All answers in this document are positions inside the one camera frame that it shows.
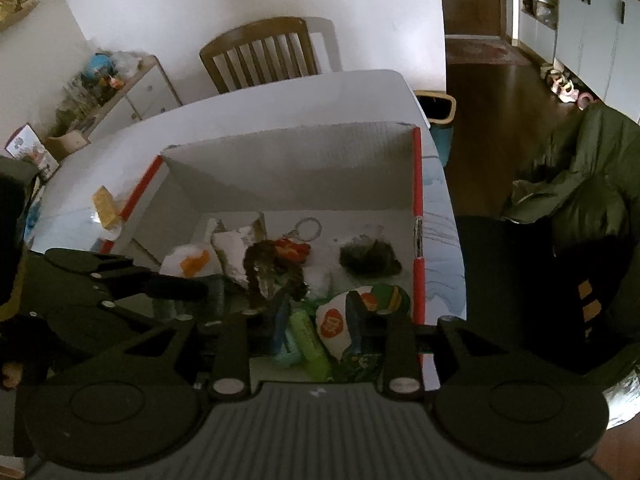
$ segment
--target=ribbed gray surface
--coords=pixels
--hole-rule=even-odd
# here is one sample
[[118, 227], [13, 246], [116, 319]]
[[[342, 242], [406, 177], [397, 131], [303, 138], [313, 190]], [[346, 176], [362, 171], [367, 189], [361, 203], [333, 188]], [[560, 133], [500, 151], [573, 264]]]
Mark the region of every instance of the ribbed gray surface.
[[370, 384], [265, 384], [224, 404], [187, 446], [152, 465], [114, 474], [46, 463], [34, 480], [603, 479], [589, 463], [560, 471], [500, 470], [444, 440], [416, 404]]

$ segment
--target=key ring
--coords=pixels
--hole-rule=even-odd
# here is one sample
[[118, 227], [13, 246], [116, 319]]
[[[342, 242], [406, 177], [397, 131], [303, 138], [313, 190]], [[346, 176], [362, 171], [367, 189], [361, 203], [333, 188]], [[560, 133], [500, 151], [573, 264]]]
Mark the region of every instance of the key ring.
[[[303, 238], [300, 236], [300, 226], [302, 224], [305, 224], [307, 222], [312, 222], [314, 224], [316, 224], [318, 230], [315, 232], [315, 234], [309, 238]], [[290, 232], [288, 232], [287, 234], [285, 234], [283, 236], [283, 238], [295, 238], [296, 240], [298, 240], [299, 242], [312, 242], [313, 240], [317, 240], [320, 235], [322, 234], [322, 224], [320, 223], [320, 221], [317, 218], [313, 218], [312, 216], [308, 216], [306, 218], [303, 218], [302, 220], [299, 220], [298, 223], [296, 224], [296, 226], [293, 228], [293, 230], [291, 230]]]

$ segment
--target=dark fuzzy object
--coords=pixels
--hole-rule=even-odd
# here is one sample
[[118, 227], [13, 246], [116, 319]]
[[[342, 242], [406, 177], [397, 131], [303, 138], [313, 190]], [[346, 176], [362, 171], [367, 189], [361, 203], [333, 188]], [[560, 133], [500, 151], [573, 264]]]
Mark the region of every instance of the dark fuzzy object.
[[361, 278], [395, 276], [402, 270], [391, 244], [365, 235], [340, 248], [340, 264]]

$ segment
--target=white wall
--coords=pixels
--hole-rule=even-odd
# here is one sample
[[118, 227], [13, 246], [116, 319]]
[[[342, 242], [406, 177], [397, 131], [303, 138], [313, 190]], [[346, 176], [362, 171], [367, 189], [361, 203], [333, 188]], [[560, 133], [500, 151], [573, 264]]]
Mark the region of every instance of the white wall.
[[392, 68], [414, 88], [445, 88], [442, 0], [67, 2], [95, 44], [158, 56], [185, 102], [215, 94], [198, 57], [204, 44], [243, 23], [287, 15], [319, 18], [309, 21], [322, 72]]
[[52, 125], [62, 85], [91, 54], [65, 0], [38, 1], [29, 16], [0, 32], [0, 148], [24, 123], [38, 133]]

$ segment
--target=metal ring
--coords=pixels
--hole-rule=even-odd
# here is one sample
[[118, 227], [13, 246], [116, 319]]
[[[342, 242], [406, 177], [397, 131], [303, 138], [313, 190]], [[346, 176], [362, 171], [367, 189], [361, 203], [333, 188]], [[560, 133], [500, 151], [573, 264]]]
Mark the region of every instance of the metal ring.
[[[302, 238], [300, 236], [300, 226], [306, 222], [313, 222], [318, 226], [318, 230], [311, 238]], [[301, 242], [312, 242], [313, 240], [317, 240], [322, 234], [322, 224], [317, 218], [313, 218], [312, 216], [308, 216], [299, 220], [298, 223], [293, 228], [293, 231], [289, 233], [290, 236], [294, 237], [296, 240], [300, 240]]]

